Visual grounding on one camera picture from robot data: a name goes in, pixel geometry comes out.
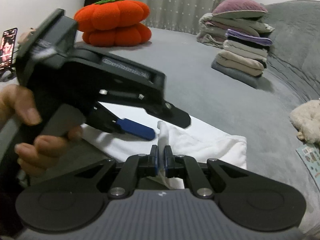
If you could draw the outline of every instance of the light blue booklet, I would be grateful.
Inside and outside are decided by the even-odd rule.
[[[297,153],[300,155],[301,159],[307,166],[311,176],[318,189],[320,190],[320,154],[319,149],[311,143],[307,143],[298,149],[296,149]]]

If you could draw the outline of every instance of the person's left hand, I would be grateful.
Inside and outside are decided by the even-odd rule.
[[[0,129],[16,113],[26,125],[41,123],[41,117],[35,107],[33,94],[25,87],[8,85],[0,92]],[[41,176],[47,168],[55,166],[63,155],[69,141],[79,141],[82,128],[77,126],[68,132],[68,138],[48,135],[38,136],[33,145],[20,143],[15,152],[19,155],[18,163],[31,176]]]

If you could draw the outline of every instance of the stacked orange cushion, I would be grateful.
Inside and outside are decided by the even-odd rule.
[[[140,1],[104,0],[81,8],[74,19],[87,44],[128,47],[151,38],[150,29],[140,23],[149,14],[149,7]]]

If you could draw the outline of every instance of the green pumpkin leaf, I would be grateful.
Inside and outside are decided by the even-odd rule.
[[[101,0],[99,2],[95,2],[94,4],[105,4],[105,3],[110,3],[110,2],[118,2],[118,1],[123,1],[123,0]]]

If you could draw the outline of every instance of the phone displaying video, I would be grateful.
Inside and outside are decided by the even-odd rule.
[[[0,72],[12,64],[17,28],[4,31],[0,43]]]

